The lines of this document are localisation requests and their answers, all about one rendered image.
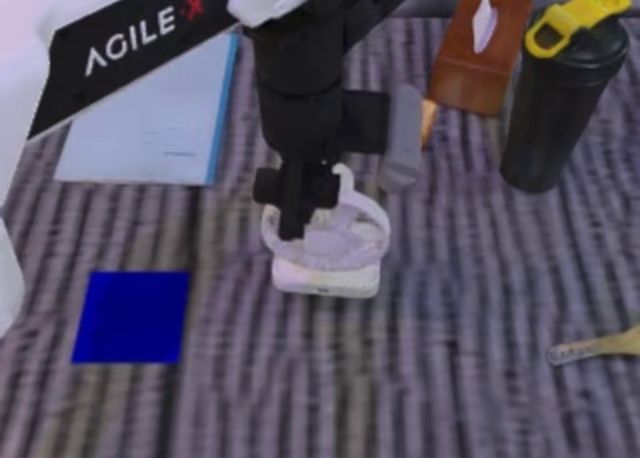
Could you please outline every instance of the tissue box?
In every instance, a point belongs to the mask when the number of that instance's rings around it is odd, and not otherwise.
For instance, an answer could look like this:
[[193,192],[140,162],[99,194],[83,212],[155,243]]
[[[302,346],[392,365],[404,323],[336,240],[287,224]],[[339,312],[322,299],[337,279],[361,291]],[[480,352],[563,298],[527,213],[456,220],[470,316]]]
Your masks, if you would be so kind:
[[502,111],[505,93],[522,46],[531,0],[489,0],[498,21],[489,44],[473,51],[472,20],[480,0],[460,0],[431,71],[429,98],[481,115]]

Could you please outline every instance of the blue cloth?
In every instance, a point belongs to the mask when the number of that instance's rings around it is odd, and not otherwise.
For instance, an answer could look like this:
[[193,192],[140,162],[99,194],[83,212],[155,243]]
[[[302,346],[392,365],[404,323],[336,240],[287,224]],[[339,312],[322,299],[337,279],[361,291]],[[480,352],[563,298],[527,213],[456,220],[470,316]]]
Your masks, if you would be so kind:
[[188,295],[188,273],[92,273],[72,362],[179,362]]

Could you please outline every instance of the brown box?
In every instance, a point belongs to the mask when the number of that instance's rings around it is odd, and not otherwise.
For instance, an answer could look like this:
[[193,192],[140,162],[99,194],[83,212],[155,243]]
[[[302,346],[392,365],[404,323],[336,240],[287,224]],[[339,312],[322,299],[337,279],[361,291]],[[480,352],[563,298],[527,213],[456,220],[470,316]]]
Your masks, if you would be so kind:
[[473,52],[472,20],[480,0],[460,0],[431,71],[429,98],[440,105],[482,115],[501,112],[531,0],[489,0],[498,22],[486,49]]

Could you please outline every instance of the blue edge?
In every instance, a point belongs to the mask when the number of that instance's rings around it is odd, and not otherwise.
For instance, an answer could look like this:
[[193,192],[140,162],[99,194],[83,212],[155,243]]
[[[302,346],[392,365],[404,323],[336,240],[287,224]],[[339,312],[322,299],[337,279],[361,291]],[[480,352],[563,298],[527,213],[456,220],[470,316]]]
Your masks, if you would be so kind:
[[209,166],[207,167],[207,185],[211,185],[215,177],[218,153],[220,152],[220,142],[222,141],[224,126],[227,120],[227,105],[229,103],[233,70],[236,63],[235,58],[238,51],[239,36],[237,33],[230,33],[230,35],[231,39],[227,55],[227,69],[225,71],[224,82],[222,84],[222,96],[220,97],[218,117],[216,118],[215,129],[213,130],[213,146],[211,147],[211,156],[209,157]]

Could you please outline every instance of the yellow handle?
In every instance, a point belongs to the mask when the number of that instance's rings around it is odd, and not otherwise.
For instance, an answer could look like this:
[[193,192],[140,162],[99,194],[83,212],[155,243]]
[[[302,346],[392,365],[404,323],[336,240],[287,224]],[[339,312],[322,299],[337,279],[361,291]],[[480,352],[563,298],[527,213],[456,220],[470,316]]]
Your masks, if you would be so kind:
[[[551,5],[525,35],[525,46],[537,58],[553,58],[571,41],[581,28],[591,29],[610,16],[631,7],[632,0],[571,0]],[[541,32],[552,36],[552,44],[540,43]]]

